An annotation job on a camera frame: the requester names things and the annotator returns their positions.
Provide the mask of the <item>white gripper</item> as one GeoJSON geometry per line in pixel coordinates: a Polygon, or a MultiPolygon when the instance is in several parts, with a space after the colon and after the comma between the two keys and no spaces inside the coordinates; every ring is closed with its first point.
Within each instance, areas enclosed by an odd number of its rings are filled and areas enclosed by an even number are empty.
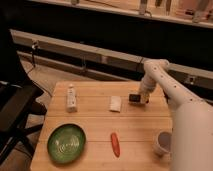
{"type": "Polygon", "coordinates": [[[142,79],[139,85],[138,93],[142,94],[142,104],[149,102],[149,94],[156,88],[156,82],[154,80],[142,79]]]}

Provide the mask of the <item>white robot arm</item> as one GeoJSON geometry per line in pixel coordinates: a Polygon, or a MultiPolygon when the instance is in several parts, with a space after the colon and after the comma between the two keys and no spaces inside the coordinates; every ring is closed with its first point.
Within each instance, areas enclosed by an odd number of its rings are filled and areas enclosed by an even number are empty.
{"type": "Polygon", "coordinates": [[[168,60],[146,60],[139,93],[145,103],[159,84],[177,106],[172,116],[170,171],[213,171],[213,106],[171,77],[168,69],[168,60]]]}

